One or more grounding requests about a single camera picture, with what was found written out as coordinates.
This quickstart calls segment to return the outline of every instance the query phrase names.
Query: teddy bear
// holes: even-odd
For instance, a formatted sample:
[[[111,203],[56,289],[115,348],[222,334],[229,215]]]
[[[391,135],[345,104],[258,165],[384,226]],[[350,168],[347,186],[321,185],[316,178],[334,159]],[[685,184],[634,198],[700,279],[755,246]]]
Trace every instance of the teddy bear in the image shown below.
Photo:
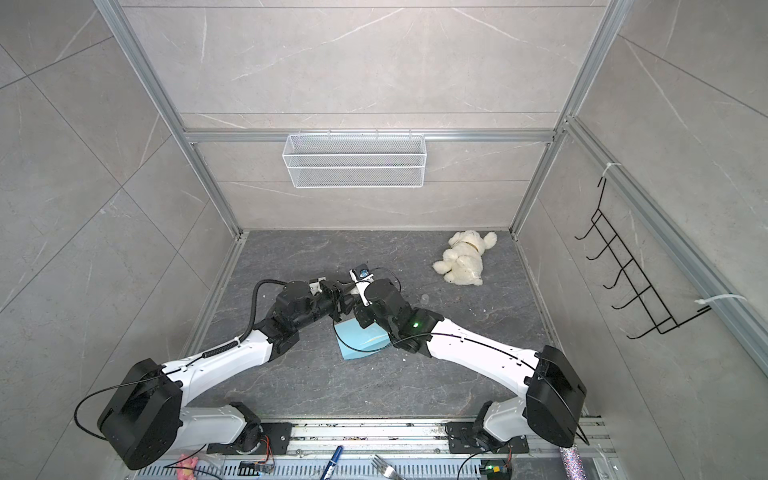
[[[448,245],[451,248],[442,253],[442,260],[434,262],[432,268],[443,275],[448,283],[456,285],[482,285],[482,259],[486,250],[496,245],[496,233],[480,237],[474,230],[456,232]]]

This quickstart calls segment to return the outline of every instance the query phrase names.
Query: dark gray marble floor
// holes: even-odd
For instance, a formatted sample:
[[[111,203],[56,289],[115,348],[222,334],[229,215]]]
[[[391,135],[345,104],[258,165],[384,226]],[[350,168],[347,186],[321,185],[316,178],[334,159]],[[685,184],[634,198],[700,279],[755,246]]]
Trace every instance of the dark gray marble floor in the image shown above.
[[[411,304],[435,310],[500,342],[540,349],[547,337],[509,233],[499,232],[498,244],[483,256],[482,286],[451,285],[432,269],[451,235],[441,231],[251,232],[205,346],[243,331],[251,290],[258,280],[308,280],[368,263],[394,271]],[[262,287],[257,319],[273,303],[278,289]],[[286,355],[222,382],[193,405],[241,401],[266,417],[474,416],[487,400],[512,396],[462,366],[400,349],[343,360],[331,328],[330,319],[305,328]]]

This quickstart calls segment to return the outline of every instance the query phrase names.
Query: black mounting plate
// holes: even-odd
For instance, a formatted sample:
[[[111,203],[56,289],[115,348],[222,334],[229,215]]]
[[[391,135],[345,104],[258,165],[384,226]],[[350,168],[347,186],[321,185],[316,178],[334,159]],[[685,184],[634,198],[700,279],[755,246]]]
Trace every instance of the black mounting plate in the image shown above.
[[[291,422],[262,422],[261,428],[264,430],[264,435],[270,438],[272,455],[285,455],[288,452],[288,442],[290,441],[290,432],[293,428],[293,424]],[[221,453],[224,455],[242,455],[231,445],[221,445],[220,443],[210,444],[206,452]],[[266,442],[259,442],[256,450],[253,450],[248,455],[266,455]]]
[[[473,422],[448,422],[445,433],[448,434],[448,449],[451,453],[481,453],[485,449],[478,445],[472,434]],[[525,437],[513,437],[509,441],[512,453],[529,453],[528,440]],[[508,446],[499,449],[501,453],[508,452]]]

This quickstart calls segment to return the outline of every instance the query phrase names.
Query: metal beam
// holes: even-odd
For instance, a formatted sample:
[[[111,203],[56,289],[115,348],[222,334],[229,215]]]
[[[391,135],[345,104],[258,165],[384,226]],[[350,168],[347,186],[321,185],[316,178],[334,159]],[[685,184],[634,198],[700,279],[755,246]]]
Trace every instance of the metal beam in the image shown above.
[[[603,65],[608,50],[610,50],[616,34],[619,32],[619,28],[624,22],[624,18],[627,16],[627,12],[629,12],[633,2],[634,0],[612,0],[608,7],[605,8],[603,20],[600,22],[598,31],[592,40],[587,57],[584,59],[584,64],[581,66],[581,70],[576,77],[571,93],[565,101],[565,106],[560,113],[555,131],[561,132],[566,119],[578,113],[581,104],[584,103],[584,99],[587,97],[589,87],[592,86],[594,78],[598,75],[600,66]],[[549,145],[542,154],[533,178],[528,184],[528,189],[525,191],[523,200],[520,202],[515,218],[512,220],[512,225],[509,227],[513,237],[517,237],[520,234],[523,223],[528,218],[538,192],[541,190],[541,185],[544,184],[554,159],[558,155],[561,144],[562,136],[558,135],[555,137],[552,145]]]
[[[157,78],[157,75],[154,73],[152,66],[147,60],[147,56],[144,53],[144,49],[139,44],[136,34],[123,13],[123,9],[116,0],[94,0],[94,3],[101,12],[101,16],[104,17],[104,21],[107,22],[107,25],[109,25],[109,28],[112,30],[112,33],[120,47],[123,49],[128,62],[139,77],[144,89],[147,90],[154,106],[157,111],[160,112],[160,116],[163,118],[170,133],[179,144],[181,151],[192,166],[197,178],[200,179],[206,192],[208,192],[208,196],[219,211],[222,220],[224,220],[224,223],[229,227],[232,235],[238,237],[242,230],[237,225],[237,220],[235,219],[229,204],[224,199],[224,195],[221,193],[221,190],[219,190],[219,186],[214,180],[214,177],[208,171],[205,162],[203,162],[203,158],[185,138],[184,126],[181,123],[178,111],[170,101],[170,97],[160,83],[160,80]]]
[[[261,129],[261,130],[188,130],[186,139],[203,142],[284,142],[291,134],[422,134],[427,141],[552,141],[553,130],[545,128],[500,129]]]
[[[566,131],[581,145],[595,166],[603,171],[607,163],[618,163],[600,141],[578,120],[569,118]],[[722,293],[736,293],[736,289],[714,264],[696,247],[674,221],[662,210],[648,192],[623,167],[609,168],[605,177],[633,212],[651,231],[672,261],[696,287],[703,298]],[[766,321],[749,303],[733,298],[709,304],[723,320],[739,343],[768,376],[768,329]]]

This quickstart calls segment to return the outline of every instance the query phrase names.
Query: glittery tube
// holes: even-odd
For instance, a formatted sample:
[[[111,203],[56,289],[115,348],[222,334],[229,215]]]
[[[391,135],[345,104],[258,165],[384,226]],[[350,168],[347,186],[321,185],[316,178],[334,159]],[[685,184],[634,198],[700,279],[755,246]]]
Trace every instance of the glittery tube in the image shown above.
[[[568,480],[587,480],[587,474],[584,473],[584,466],[581,464],[581,456],[578,454],[576,445],[569,449],[560,447],[560,457],[563,459]]]

